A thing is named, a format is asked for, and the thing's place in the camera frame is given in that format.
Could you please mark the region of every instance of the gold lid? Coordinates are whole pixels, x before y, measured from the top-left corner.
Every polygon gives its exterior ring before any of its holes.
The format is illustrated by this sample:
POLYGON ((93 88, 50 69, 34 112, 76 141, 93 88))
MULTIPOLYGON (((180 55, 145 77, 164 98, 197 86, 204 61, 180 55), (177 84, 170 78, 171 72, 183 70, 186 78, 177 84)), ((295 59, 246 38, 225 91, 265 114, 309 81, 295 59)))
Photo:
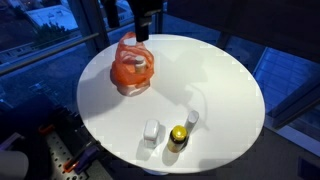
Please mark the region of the gold lid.
POLYGON ((177 141, 183 141, 187 136, 187 130, 183 126, 175 126, 172 130, 172 136, 177 141))

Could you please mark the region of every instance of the jar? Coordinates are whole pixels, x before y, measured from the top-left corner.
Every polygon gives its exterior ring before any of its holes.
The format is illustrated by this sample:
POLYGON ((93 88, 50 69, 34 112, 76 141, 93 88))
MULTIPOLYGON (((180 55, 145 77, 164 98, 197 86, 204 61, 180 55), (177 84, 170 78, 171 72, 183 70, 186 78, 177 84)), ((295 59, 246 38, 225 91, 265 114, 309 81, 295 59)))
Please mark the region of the jar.
POLYGON ((184 147, 186 137, 187 137, 186 128, 180 125, 175 126, 170 132, 170 137, 167 144, 168 149, 173 153, 177 153, 181 151, 182 148, 184 147))
POLYGON ((137 56, 135 60, 135 72, 137 74, 145 73, 147 68, 146 59, 143 56, 137 56))

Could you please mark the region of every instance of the orange bag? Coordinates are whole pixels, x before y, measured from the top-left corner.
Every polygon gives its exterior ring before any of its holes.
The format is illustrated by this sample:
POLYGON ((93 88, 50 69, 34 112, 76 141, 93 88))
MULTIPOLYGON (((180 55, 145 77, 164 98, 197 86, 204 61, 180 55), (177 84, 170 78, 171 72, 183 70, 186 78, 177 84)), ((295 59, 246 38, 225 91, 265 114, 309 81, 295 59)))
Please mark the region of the orange bag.
POLYGON ((128 32, 120 39, 115 60, 112 63, 111 80, 123 95, 130 94, 128 91, 133 90, 133 88, 149 87, 150 78, 154 74, 154 57, 146 49, 143 42, 137 42, 134 46, 124 43, 126 39, 135 37, 135 33, 128 32), (142 56, 145 59, 146 68, 142 73, 135 72, 135 65, 137 64, 135 58, 137 56, 142 56))

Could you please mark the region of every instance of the white round table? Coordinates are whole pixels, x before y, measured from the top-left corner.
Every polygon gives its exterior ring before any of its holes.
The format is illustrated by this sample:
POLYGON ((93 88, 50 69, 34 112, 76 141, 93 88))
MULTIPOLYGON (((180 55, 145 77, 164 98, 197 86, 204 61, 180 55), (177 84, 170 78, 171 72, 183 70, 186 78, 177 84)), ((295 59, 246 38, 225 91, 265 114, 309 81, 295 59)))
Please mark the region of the white round table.
POLYGON ((108 151, 131 164, 166 173, 194 173, 225 165, 245 153, 261 132, 265 107, 260 88, 236 59, 205 42, 176 35, 150 35, 155 58, 151 86, 134 97, 110 81, 117 44, 100 52, 83 71, 77 90, 80 115, 108 151), (180 153, 166 144, 190 111, 200 118, 180 153), (148 149, 143 131, 160 122, 160 144, 148 149))

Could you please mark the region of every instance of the white container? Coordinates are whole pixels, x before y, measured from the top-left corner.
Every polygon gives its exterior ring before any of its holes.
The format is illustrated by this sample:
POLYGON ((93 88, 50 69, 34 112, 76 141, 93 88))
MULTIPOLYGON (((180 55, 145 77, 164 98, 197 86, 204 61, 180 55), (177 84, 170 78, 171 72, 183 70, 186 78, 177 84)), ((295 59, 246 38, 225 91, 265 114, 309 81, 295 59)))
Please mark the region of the white container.
POLYGON ((136 73, 144 73, 147 67, 146 59, 143 56, 137 56, 135 60, 137 62, 137 64, 135 64, 136 73))
POLYGON ((143 139, 144 146, 147 148, 155 148, 159 143, 159 121, 157 120, 148 120, 144 128, 143 139))

